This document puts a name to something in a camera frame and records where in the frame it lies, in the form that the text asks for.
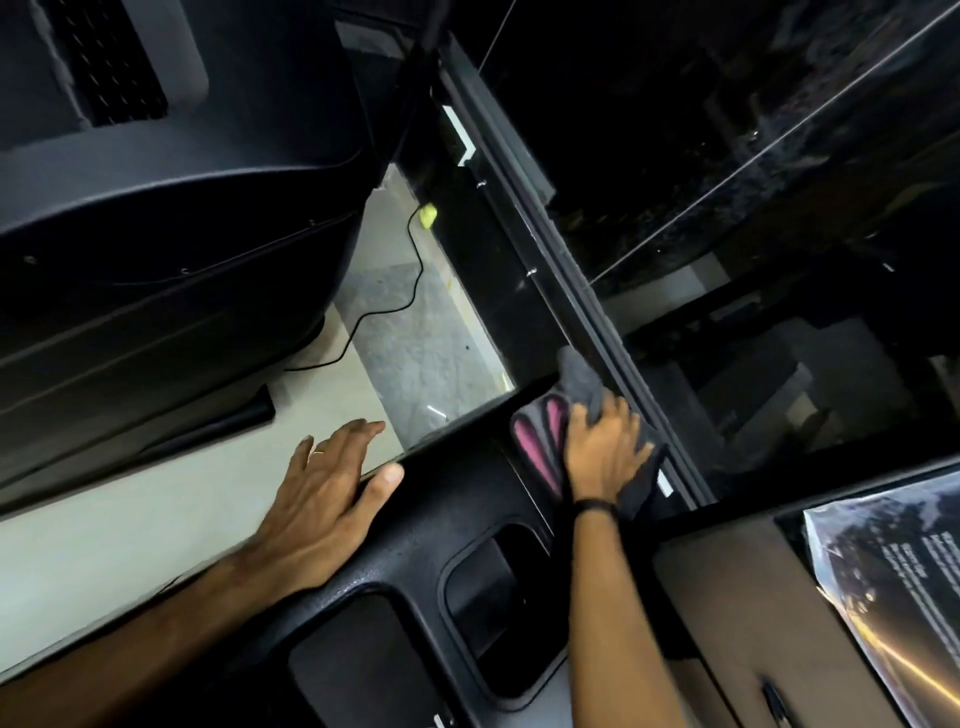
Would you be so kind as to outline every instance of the yellow tag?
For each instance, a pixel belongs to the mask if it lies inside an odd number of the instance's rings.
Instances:
[[[423,225],[424,230],[430,230],[433,227],[433,224],[437,221],[437,209],[434,207],[433,203],[427,203],[420,208],[420,212],[417,213],[417,216],[420,218],[420,224]]]

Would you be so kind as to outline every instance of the microfiber cloth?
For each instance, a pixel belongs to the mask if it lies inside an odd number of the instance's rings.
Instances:
[[[566,498],[569,485],[564,466],[564,438],[570,407],[574,403],[587,408],[587,422],[595,425],[603,410],[604,386],[600,376],[572,347],[557,354],[560,381],[542,397],[520,407],[510,420],[517,448],[540,476],[557,501]],[[653,491],[660,468],[663,441],[660,434],[644,423],[636,450],[654,445],[650,458],[617,498],[621,518],[632,521]]]

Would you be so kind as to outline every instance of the tinted glass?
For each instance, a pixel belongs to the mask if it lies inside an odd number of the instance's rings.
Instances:
[[[714,490],[956,450],[958,6],[578,5],[483,73]]]

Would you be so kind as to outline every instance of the black cable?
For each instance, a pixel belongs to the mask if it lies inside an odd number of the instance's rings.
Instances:
[[[410,232],[410,225],[413,223],[414,218],[417,217],[417,213],[423,209],[423,205],[419,206],[414,210],[413,214],[410,215],[410,219],[407,220],[407,237],[410,238],[410,244],[414,247],[414,253],[417,254],[417,263],[420,264],[420,271],[417,273],[417,278],[414,280],[414,293],[410,297],[410,301],[402,305],[400,308],[389,308],[383,311],[367,311],[363,316],[357,319],[357,323],[353,325],[353,331],[350,332],[350,337],[347,339],[347,343],[344,345],[344,350],[340,352],[340,356],[333,359],[332,361],[325,361],[323,364],[311,364],[308,367],[291,367],[289,369],[284,369],[284,372],[309,372],[313,369],[321,369],[322,367],[328,367],[331,364],[336,364],[344,356],[347,355],[347,350],[350,348],[350,343],[353,341],[353,336],[356,334],[357,329],[360,328],[360,322],[363,321],[368,316],[380,316],[384,313],[399,313],[400,311],[407,310],[410,306],[414,304],[414,301],[417,299],[417,285],[420,283],[420,277],[423,275],[423,258],[420,257],[420,251],[417,249],[417,243],[414,241],[414,234]]]

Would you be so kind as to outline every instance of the wristband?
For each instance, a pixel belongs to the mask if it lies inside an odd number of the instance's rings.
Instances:
[[[582,500],[577,500],[573,504],[574,520],[576,520],[577,516],[585,511],[606,511],[611,515],[614,521],[620,520],[620,512],[616,509],[616,505],[601,498],[585,497]]]

